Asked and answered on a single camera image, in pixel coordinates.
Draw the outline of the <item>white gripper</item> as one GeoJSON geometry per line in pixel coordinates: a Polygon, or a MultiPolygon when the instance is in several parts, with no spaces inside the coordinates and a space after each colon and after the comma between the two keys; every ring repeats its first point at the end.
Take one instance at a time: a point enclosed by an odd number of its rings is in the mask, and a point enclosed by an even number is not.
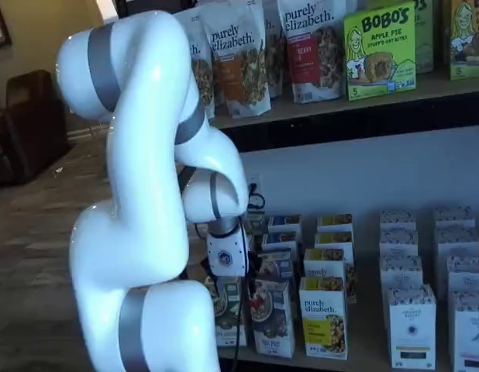
{"type": "Polygon", "coordinates": [[[237,227],[225,236],[206,237],[208,257],[201,261],[204,269],[205,286],[213,297],[220,296],[218,277],[245,277],[248,301],[255,293],[255,280],[260,272],[262,258],[249,251],[245,229],[237,227]]]}

